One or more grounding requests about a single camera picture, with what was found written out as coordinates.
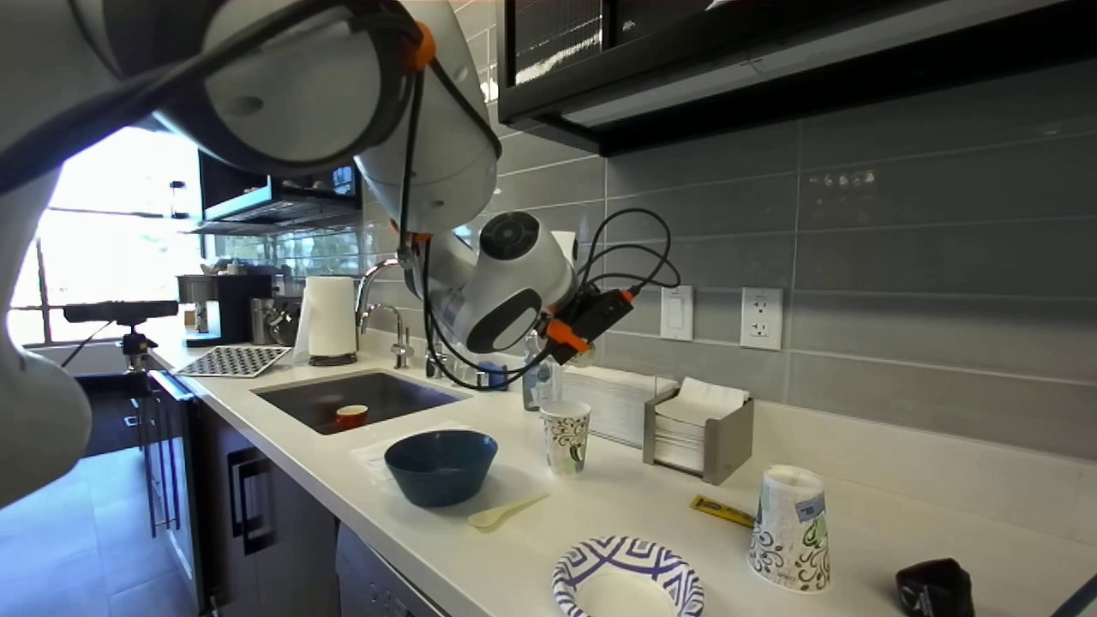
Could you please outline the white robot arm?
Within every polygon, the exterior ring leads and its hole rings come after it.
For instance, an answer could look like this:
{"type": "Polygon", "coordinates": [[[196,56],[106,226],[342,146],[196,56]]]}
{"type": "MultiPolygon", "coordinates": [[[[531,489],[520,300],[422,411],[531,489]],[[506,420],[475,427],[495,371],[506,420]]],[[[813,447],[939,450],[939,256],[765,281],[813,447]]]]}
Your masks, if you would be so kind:
{"type": "Polygon", "coordinates": [[[500,140],[445,0],[0,0],[0,295],[62,166],[139,120],[251,174],[363,174],[425,326],[500,352],[577,264],[527,214],[491,214],[500,140]]]}

